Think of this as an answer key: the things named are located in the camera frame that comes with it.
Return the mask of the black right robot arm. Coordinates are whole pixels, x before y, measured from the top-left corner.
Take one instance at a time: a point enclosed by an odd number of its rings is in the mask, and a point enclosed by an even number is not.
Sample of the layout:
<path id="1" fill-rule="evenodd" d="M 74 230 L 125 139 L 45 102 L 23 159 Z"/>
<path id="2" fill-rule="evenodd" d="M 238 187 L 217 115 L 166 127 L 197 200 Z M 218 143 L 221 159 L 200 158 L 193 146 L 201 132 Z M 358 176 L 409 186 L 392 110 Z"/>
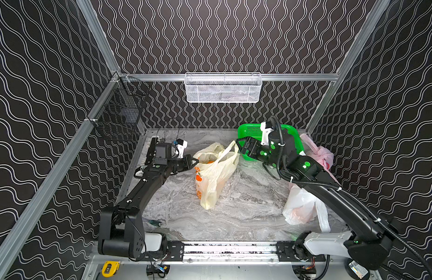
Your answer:
<path id="1" fill-rule="evenodd" d="M 327 274 L 330 258 L 343 257 L 347 274 L 354 280 L 367 280 L 372 271 L 383 268 L 403 280 L 409 276 L 386 265 L 394 242 L 401 243 L 426 269 L 432 279 L 432 268 L 427 260 L 399 234 L 397 222 L 372 211 L 364 203 L 342 188 L 340 183 L 314 158 L 304 154 L 295 143 L 299 137 L 284 128 L 277 117 L 258 125 L 261 138 L 239 135 L 235 141 L 239 153 L 262 163 L 269 171 L 274 167 L 276 180 L 296 184 L 321 200 L 346 222 L 349 230 L 336 236 L 331 233 L 303 232 L 289 251 L 297 260 L 307 261 L 324 256 L 326 265 L 318 276 Z"/>

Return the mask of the pink plastic bag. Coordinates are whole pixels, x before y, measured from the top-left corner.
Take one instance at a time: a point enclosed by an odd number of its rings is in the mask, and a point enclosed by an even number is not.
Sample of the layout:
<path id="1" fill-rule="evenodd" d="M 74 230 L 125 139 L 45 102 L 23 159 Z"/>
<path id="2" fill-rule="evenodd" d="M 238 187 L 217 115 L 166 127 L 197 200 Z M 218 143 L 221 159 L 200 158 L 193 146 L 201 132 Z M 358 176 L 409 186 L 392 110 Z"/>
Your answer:
<path id="1" fill-rule="evenodd" d="M 330 168 L 333 166 L 334 162 L 334 154 L 323 146 L 317 146 L 312 138 L 306 133 L 301 134 L 300 139 L 303 144 L 304 153 L 322 165 L 325 171 L 327 171 L 333 180 L 338 183 L 338 180 L 330 172 Z"/>

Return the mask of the white plastic bag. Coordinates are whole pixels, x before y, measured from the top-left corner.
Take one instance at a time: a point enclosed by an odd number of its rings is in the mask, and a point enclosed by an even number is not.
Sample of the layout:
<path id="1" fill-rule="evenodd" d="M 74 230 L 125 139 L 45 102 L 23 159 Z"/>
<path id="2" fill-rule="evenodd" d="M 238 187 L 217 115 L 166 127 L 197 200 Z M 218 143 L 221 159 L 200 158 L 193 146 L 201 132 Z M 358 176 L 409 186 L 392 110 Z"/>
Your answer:
<path id="1" fill-rule="evenodd" d="M 307 224 L 317 218 L 321 232 L 331 232 L 326 205 L 316 196 L 294 183 L 289 184 L 289 195 L 282 215 L 290 225 Z"/>

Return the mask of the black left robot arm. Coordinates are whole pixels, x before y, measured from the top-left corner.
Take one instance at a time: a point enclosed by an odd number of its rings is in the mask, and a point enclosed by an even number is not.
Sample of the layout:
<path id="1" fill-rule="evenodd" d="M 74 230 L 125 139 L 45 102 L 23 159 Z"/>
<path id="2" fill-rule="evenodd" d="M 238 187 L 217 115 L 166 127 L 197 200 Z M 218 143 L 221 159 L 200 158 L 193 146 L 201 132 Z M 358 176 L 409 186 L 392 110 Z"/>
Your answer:
<path id="1" fill-rule="evenodd" d="M 143 211 L 168 177 L 192 170 L 198 162 L 190 154 L 181 156 L 177 145 L 153 138 L 140 181 L 124 199 L 101 212 L 98 253 L 133 261 L 145 260 L 150 252 L 164 255 L 167 238 L 145 232 Z"/>

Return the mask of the yellow bag with orange print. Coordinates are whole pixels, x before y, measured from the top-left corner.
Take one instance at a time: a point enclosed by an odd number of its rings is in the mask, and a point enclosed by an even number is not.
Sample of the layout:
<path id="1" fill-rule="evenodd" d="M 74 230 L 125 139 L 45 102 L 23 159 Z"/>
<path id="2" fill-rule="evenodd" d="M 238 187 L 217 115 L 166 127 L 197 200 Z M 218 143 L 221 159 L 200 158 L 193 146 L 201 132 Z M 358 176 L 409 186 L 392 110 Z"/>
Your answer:
<path id="1" fill-rule="evenodd" d="M 198 160 L 194 167 L 196 195 L 205 210 L 216 206 L 224 186 L 234 174 L 239 163 L 239 148 L 235 141 L 227 147 L 215 142 L 193 156 Z"/>

